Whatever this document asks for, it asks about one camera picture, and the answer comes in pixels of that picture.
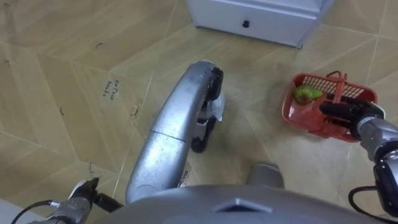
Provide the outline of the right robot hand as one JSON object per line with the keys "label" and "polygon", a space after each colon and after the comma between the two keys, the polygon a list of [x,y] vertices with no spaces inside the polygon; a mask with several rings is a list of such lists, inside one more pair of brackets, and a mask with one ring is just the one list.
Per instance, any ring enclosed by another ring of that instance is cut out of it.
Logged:
{"label": "right robot hand", "polygon": [[347,128],[355,140],[360,140],[358,124],[367,118],[385,118],[384,110],[377,104],[369,101],[356,100],[343,97],[343,102],[333,103],[324,101],[320,105],[320,111],[331,116],[332,124]]}

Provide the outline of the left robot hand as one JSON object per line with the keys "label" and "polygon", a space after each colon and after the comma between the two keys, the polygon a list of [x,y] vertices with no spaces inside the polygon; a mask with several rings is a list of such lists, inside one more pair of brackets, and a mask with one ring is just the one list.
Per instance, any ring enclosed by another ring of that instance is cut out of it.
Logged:
{"label": "left robot hand", "polygon": [[90,206],[95,204],[108,213],[112,213],[122,208],[124,206],[123,204],[119,203],[109,195],[98,192],[97,187],[99,182],[99,177],[94,177],[91,180],[81,180],[72,190],[69,199],[77,197],[85,198],[89,201]]}

